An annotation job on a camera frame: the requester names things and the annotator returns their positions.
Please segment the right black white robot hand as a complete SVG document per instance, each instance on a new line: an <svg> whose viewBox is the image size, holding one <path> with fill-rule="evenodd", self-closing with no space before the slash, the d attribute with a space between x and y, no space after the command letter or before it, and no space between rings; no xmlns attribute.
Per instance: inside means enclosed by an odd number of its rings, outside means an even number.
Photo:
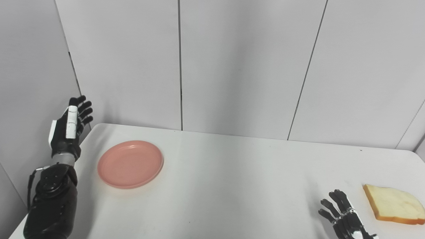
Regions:
<svg viewBox="0 0 425 239"><path fill-rule="evenodd" d="M347 195L335 189L328 193L329 197L334 201L338 208L327 199L322 199L325 209L321 208L318 213L327 219L339 239L378 239L377 234L369 234L361 222L357 211L352 207Z"/></svg>

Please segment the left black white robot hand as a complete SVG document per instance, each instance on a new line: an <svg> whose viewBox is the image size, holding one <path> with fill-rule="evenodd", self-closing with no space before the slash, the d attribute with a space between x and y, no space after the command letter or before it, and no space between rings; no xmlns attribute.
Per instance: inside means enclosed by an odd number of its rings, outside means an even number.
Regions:
<svg viewBox="0 0 425 239"><path fill-rule="evenodd" d="M64 113L52 121L49 132L51 156L70 155L76 162L81 156L80 136L87 124L93 121L92 102L85 95L72 97Z"/></svg>

